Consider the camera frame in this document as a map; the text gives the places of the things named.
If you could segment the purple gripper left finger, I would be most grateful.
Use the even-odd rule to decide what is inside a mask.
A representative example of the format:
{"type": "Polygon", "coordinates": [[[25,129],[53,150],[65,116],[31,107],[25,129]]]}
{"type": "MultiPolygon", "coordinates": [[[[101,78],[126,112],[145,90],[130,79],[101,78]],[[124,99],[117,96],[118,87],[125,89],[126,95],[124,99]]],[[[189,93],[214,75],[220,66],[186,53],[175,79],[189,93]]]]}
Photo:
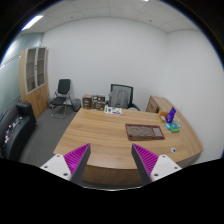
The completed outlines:
{"type": "Polygon", "coordinates": [[[90,144],[86,144],[65,155],[54,155],[41,169],[79,185],[90,154],[90,144]]]}

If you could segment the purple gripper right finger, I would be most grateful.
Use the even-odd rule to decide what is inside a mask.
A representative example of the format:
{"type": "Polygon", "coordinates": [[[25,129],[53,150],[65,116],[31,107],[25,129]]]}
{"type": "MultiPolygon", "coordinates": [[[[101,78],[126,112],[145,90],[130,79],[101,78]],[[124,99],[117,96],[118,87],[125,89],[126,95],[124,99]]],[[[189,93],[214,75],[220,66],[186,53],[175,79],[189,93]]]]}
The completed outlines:
{"type": "Polygon", "coordinates": [[[181,170],[167,155],[156,155],[139,145],[133,144],[131,153],[144,185],[181,170]]]}

